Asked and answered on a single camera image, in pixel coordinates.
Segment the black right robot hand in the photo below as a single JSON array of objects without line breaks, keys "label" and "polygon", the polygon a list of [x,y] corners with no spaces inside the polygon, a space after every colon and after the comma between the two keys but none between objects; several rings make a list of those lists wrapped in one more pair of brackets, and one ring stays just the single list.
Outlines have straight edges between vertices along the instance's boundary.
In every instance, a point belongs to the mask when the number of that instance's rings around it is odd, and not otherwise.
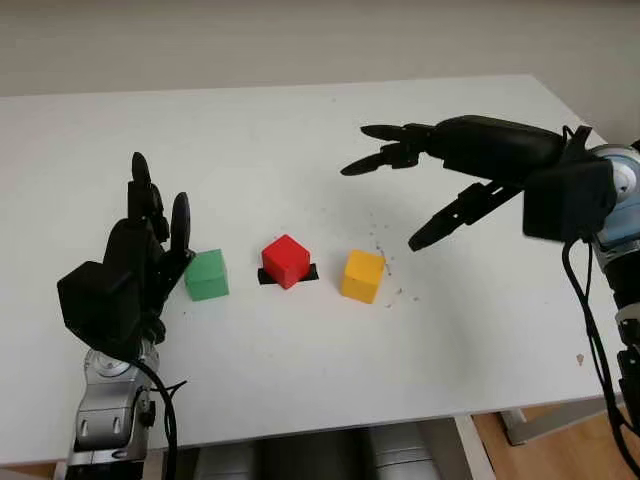
[{"label": "black right robot hand", "polygon": [[344,167],[344,176],[363,175],[382,166],[412,168],[426,154],[441,160],[445,169],[489,181],[472,184],[434,214],[409,239],[413,251],[431,246],[510,201],[531,174],[558,163],[566,143],[565,137],[545,129],[477,115],[450,118],[434,126],[366,125],[361,132],[386,144],[378,153]]}]

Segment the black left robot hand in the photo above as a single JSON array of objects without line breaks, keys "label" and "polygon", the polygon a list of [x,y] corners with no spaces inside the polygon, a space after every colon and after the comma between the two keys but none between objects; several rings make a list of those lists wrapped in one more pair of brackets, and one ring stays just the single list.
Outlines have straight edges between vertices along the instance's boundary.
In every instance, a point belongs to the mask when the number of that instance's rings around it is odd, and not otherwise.
[{"label": "black left robot hand", "polygon": [[155,344],[165,340],[160,316],[170,293],[195,257],[189,248],[191,212],[188,195],[179,193],[167,219],[159,188],[152,182],[143,154],[132,156],[127,186],[127,217],[111,230],[103,262],[133,275],[138,284],[136,324]]}]

